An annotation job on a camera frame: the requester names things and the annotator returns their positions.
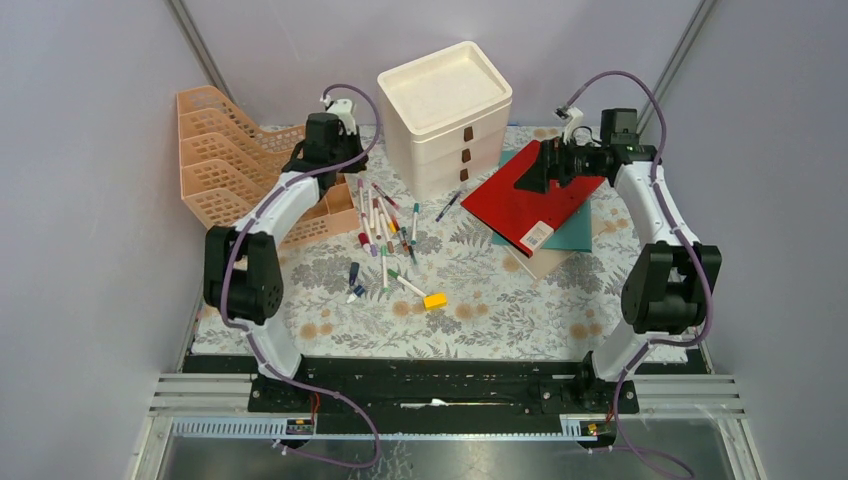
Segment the white three-drawer cabinet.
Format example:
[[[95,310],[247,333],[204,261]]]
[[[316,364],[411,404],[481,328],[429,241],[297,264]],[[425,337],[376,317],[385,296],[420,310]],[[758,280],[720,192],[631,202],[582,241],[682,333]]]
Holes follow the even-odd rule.
[[[377,87],[388,162],[415,200],[497,167],[513,90],[475,42],[384,71]]]

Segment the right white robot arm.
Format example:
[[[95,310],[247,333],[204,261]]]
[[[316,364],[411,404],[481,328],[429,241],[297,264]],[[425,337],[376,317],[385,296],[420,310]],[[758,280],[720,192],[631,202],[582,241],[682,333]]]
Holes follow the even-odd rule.
[[[722,257],[682,219],[665,183],[662,150],[642,143],[636,110],[604,110],[599,141],[584,145],[573,138],[582,112],[561,107],[556,114],[563,132],[541,142],[515,188],[546,194],[578,179],[603,177],[624,201],[641,245],[621,290],[622,320],[584,357],[567,387],[572,402],[597,412],[620,399],[629,374],[654,347],[682,346],[679,335],[694,327],[708,332]]]

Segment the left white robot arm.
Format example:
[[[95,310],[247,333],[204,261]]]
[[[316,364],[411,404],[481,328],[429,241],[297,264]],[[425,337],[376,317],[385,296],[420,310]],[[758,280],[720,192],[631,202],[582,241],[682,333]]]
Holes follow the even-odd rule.
[[[208,230],[203,297],[225,326],[247,341],[261,375],[274,379],[272,398],[288,411],[309,401],[310,385],[296,375],[302,355],[280,317],[284,281],[277,249],[300,218],[318,205],[341,172],[367,161],[349,99],[324,97],[308,116],[305,137],[259,203],[229,227]]]

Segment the teal folder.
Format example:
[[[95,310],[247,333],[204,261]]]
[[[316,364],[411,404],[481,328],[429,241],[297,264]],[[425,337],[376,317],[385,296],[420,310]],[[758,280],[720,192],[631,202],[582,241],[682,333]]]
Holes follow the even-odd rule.
[[[591,199],[587,199],[538,250],[592,251]]]

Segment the red capped marker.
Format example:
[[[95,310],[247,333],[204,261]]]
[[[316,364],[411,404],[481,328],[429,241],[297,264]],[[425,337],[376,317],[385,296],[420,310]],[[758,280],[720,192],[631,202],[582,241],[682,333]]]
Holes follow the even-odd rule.
[[[371,185],[374,190],[380,195],[380,197],[383,198],[389,205],[391,205],[394,210],[396,210],[398,213],[402,212],[401,206],[394,199],[392,199],[379,185],[374,182],[372,182]]]

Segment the peach plastic file organizer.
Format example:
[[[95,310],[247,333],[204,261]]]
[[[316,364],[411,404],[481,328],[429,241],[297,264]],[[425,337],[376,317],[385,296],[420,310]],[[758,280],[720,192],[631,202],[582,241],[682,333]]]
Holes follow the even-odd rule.
[[[182,200],[205,227],[230,226],[270,192],[294,146],[304,139],[305,124],[265,130],[213,86],[182,91],[176,101]],[[346,174],[357,172],[339,173],[285,244],[306,244],[358,228],[345,180]]]

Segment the beige notebook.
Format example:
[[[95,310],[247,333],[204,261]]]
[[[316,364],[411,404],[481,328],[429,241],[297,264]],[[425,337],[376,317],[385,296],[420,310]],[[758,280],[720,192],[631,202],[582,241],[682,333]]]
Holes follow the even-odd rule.
[[[599,233],[599,230],[596,228],[596,222],[593,220],[592,214],[591,222],[593,233],[593,250],[593,241],[596,235]],[[560,264],[568,260],[570,257],[574,256],[575,254],[592,252],[543,250],[541,253],[538,253],[537,250],[532,257],[527,257],[511,245],[504,245],[504,250],[507,251],[520,264],[520,266],[535,280],[539,280],[547,276],[549,273],[553,272]]]

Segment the blue pen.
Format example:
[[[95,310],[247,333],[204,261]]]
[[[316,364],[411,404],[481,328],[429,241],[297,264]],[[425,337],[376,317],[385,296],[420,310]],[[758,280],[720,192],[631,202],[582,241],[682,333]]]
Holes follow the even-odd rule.
[[[461,191],[461,190],[457,190],[455,193],[453,193],[453,195],[451,196],[451,198],[448,200],[448,202],[444,205],[444,207],[440,210],[440,212],[439,212],[439,213],[437,214],[437,216],[435,217],[435,222],[436,222],[436,223],[439,223],[439,222],[440,222],[440,221],[441,221],[441,220],[445,217],[445,215],[448,213],[448,211],[451,209],[451,207],[452,207],[452,206],[456,203],[456,201],[459,199],[459,197],[461,196],[461,194],[462,194],[462,191]]]

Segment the green marker upright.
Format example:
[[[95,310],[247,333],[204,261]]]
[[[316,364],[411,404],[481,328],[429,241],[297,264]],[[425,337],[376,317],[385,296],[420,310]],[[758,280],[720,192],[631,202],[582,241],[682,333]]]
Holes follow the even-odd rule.
[[[387,257],[388,257],[388,247],[387,247],[387,245],[382,245],[380,247],[380,260],[381,260],[382,292],[383,293],[386,293],[389,290],[389,275],[388,275]]]

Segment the green capped white marker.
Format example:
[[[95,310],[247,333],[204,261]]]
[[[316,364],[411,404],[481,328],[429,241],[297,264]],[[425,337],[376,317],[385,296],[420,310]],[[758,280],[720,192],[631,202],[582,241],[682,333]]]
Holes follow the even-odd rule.
[[[428,296],[427,293],[425,293],[422,289],[420,289],[419,287],[412,284],[408,279],[406,279],[405,277],[400,275],[397,271],[392,270],[392,269],[388,269],[387,273],[391,278],[395,279],[396,281],[398,281],[399,283],[404,285],[406,288],[410,289],[412,292],[414,292],[416,295],[420,296],[421,298],[426,298]]]

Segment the small blue white cap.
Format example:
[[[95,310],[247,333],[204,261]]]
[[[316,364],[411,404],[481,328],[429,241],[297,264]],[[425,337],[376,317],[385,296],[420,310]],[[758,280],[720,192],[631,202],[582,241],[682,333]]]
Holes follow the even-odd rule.
[[[362,296],[364,296],[364,295],[365,295],[365,293],[366,293],[366,289],[365,289],[365,287],[364,287],[364,286],[362,286],[362,285],[355,285],[355,286],[353,287],[353,290],[351,291],[351,293],[348,295],[348,297],[347,297],[347,299],[346,299],[346,303],[347,303],[347,304],[353,303],[353,302],[354,302],[354,301],[356,301],[357,299],[359,299],[359,298],[361,298]]]

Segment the floral table mat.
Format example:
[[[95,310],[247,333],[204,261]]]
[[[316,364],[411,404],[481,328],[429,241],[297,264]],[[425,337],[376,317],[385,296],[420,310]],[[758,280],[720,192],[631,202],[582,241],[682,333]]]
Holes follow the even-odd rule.
[[[411,227],[416,203],[382,144],[373,146],[366,182],[379,185],[402,208]],[[426,311],[422,299],[389,276],[382,292],[381,260],[368,255],[356,232],[278,251],[284,280],[281,316],[298,349],[312,356],[579,360],[618,324],[620,294],[640,253],[628,209],[602,185],[591,197],[599,233],[591,253],[578,253],[535,280],[492,241],[492,231],[451,198],[422,202],[412,254],[395,250],[388,269],[428,295],[445,293],[444,308]],[[352,262],[366,293],[346,299]]]

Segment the yellow eraser block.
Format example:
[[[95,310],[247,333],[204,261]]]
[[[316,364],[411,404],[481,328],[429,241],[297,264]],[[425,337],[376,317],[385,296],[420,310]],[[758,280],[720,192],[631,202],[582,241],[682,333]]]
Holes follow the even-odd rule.
[[[435,293],[425,296],[422,303],[426,311],[431,311],[444,308],[448,304],[448,298],[445,293]]]

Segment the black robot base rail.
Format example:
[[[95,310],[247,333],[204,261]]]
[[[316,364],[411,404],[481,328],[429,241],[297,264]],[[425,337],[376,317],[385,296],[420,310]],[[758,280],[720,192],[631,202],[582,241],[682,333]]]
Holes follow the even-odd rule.
[[[155,407],[191,413],[314,415],[320,434],[366,434],[349,398],[382,435],[553,434],[562,415],[636,414],[632,382],[594,377],[585,362],[307,357],[294,381],[245,357],[192,357],[164,375]]]

